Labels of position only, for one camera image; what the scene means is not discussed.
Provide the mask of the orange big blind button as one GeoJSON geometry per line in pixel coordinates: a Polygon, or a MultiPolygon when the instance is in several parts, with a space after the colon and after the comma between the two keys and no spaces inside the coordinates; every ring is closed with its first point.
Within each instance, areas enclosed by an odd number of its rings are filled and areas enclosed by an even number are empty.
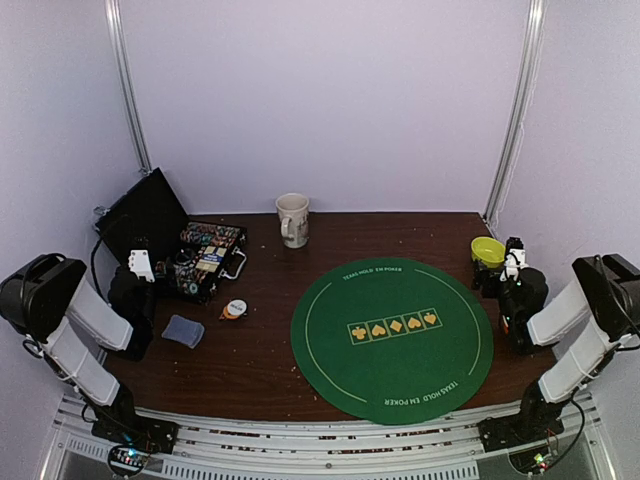
{"type": "Polygon", "coordinates": [[[221,313],[221,315],[219,317],[219,319],[221,321],[223,321],[223,320],[236,320],[238,318],[239,318],[239,315],[236,315],[236,314],[230,312],[228,310],[227,306],[224,307],[224,309],[223,309],[223,311],[222,311],[222,313],[221,313]]]}

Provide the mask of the white dealer button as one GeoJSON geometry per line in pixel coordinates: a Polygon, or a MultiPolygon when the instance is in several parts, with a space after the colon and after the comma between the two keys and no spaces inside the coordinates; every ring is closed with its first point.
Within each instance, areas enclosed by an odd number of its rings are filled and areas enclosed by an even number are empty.
{"type": "Polygon", "coordinates": [[[225,306],[226,316],[228,318],[238,318],[246,313],[247,308],[248,305],[244,300],[234,299],[225,306]]]}

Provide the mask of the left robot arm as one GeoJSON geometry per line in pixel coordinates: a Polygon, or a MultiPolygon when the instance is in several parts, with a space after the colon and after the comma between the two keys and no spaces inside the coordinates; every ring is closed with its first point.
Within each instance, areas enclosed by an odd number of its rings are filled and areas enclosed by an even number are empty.
{"type": "Polygon", "coordinates": [[[108,351],[141,360],[153,339],[153,284],[119,269],[103,299],[79,259],[42,254],[1,281],[1,317],[24,337],[31,354],[44,358],[64,382],[76,386],[123,444],[144,433],[130,389],[90,353],[79,326],[108,351]]]}

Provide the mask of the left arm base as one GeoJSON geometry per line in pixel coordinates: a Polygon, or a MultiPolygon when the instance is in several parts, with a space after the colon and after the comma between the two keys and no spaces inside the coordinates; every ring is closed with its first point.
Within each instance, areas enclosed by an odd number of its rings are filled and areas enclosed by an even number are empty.
{"type": "Polygon", "coordinates": [[[91,429],[93,436],[151,454],[173,452],[179,430],[177,423],[137,414],[126,421],[99,406],[94,406],[93,411],[96,415],[91,429]]]}

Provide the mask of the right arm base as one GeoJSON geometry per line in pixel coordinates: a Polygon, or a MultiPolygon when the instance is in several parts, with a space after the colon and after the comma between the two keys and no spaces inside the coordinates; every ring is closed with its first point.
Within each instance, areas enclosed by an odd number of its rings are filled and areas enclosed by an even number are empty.
{"type": "Polygon", "coordinates": [[[549,432],[561,434],[564,424],[557,412],[550,415],[526,414],[523,410],[514,415],[486,418],[477,424],[480,440],[486,452],[510,449],[545,440],[549,432]]]}

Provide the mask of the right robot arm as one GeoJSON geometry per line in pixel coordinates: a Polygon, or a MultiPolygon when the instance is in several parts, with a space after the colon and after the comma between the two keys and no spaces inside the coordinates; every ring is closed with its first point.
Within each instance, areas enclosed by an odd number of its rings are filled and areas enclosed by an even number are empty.
{"type": "Polygon", "coordinates": [[[555,296],[545,274],[528,263],[522,240],[480,236],[471,242],[472,287],[497,301],[498,325],[512,349],[529,354],[559,343],[564,353],[523,395],[512,430],[535,440],[582,385],[597,378],[639,335],[639,268],[620,254],[580,257],[555,296]]]}

